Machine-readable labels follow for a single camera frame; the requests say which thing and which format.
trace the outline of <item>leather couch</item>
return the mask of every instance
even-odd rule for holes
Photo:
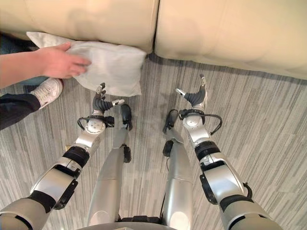
[[[2,32],[41,31],[307,79],[306,0],[1,0]]]

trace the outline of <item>black cable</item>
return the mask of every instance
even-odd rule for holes
[[[83,127],[83,125],[82,125],[82,123],[81,123],[82,120],[86,120],[86,118],[85,118],[85,117],[80,117],[80,118],[78,119],[77,123],[78,123],[78,126],[79,126],[82,130],[84,130],[84,127]]]
[[[251,190],[251,188],[249,187],[249,185],[248,185],[248,183],[246,182],[246,183],[243,183],[243,186],[245,187],[245,188],[247,188],[247,190],[248,190],[248,194],[247,194],[247,198],[249,198],[249,199],[251,199],[252,197],[253,197],[253,191]]]
[[[222,127],[223,124],[222,118],[216,114],[205,114],[204,116],[211,116],[220,120],[220,123],[217,125],[217,127],[212,132],[210,132],[210,135],[212,136],[217,130],[219,130]]]
[[[162,210],[163,210],[164,201],[165,201],[165,193],[164,193],[164,197],[163,197],[163,201],[162,201],[162,205],[161,205],[160,218],[162,218]]]

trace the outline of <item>shoelace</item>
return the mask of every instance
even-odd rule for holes
[[[47,87],[38,87],[35,90],[35,96],[37,96],[40,102],[44,102],[44,100],[50,95],[50,88]]]

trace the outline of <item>jeans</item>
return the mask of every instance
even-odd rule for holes
[[[19,52],[27,52],[30,51],[27,47],[18,45],[13,39],[1,34],[0,37],[0,54],[12,54]],[[22,85],[40,85],[43,81],[45,81],[48,77],[40,76],[31,79],[27,79],[19,82]]]

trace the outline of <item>striped carpet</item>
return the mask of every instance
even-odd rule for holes
[[[252,187],[254,200],[284,230],[306,229],[307,80],[155,55],[149,55],[142,69],[142,96],[125,98],[133,111],[134,128],[130,132],[132,161],[123,169],[120,215],[159,215],[167,177],[162,155],[164,119],[172,108],[189,108],[175,88],[197,91],[200,73],[208,83],[206,113],[218,114],[224,121],[213,139]],[[23,91],[15,85],[1,94],[6,92]],[[36,178],[75,141],[81,131],[76,120],[90,114],[93,95],[74,79],[66,80],[59,99],[0,132],[0,208],[28,196]],[[50,215],[45,230],[85,226],[96,177],[120,127],[119,108],[107,114],[115,117],[115,128],[106,131],[69,204]],[[217,125],[214,118],[206,123],[208,130]],[[175,128],[185,140],[193,168],[192,229],[221,230],[218,207],[210,205],[203,194],[198,161],[179,120]]]

